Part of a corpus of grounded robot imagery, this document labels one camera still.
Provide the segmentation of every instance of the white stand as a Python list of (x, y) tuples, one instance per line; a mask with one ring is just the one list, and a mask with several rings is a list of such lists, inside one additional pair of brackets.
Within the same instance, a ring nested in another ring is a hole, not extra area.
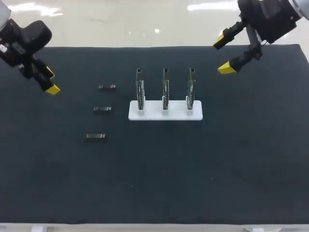
[(31, 232), (47, 232), (47, 226), (45, 225), (32, 226)]
[(188, 110), (187, 101), (169, 101), (169, 109), (163, 110), (162, 101), (146, 101), (144, 98), (144, 109), (139, 110), (137, 101), (130, 102), (129, 120), (137, 121), (155, 121), (155, 120), (169, 120), (169, 121), (200, 121), (203, 119), (202, 103), (201, 101), (194, 101), (193, 109)]

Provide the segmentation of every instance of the electronic component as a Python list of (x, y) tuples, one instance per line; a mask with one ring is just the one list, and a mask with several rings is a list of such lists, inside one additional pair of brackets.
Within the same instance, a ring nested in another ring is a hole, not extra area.
[(137, 69), (136, 73), (136, 91), (137, 91), (137, 103), (139, 106), (139, 110), (143, 110), (145, 90), (144, 90), (144, 80), (142, 79), (141, 75), (141, 69)]
[(194, 103), (194, 97), (195, 97), (195, 69), (190, 68), (190, 73), (189, 73), (189, 81), (188, 81), (188, 99), (187, 99), (187, 104), (188, 104), (188, 110), (193, 109), (193, 103)]
[(116, 85), (110, 85), (110, 86), (99, 85), (98, 89), (100, 91), (115, 91), (116, 90)]
[(96, 114), (100, 113), (110, 113), (112, 111), (112, 107), (100, 107), (100, 106), (95, 106), (93, 107), (93, 112)]
[(169, 109), (169, 70), (163, 69), (163, 109)]
[(104, 140), (106, 138), (105, 134), (86, 134), (87, 140)]

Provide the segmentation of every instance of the black mat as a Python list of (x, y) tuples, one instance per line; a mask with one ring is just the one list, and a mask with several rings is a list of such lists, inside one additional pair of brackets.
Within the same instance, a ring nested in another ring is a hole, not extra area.
[[(55, 97), (1, 62), (0, 222), (309, 224), (308, 62), (298, 45), (266, 46), (240, 74), (217, 73), (244, 49), (48, 48)], [(128, 120), (136, 69), (159, 100), (164, 67), (174, 100), (196, 69), (202, 121)]]

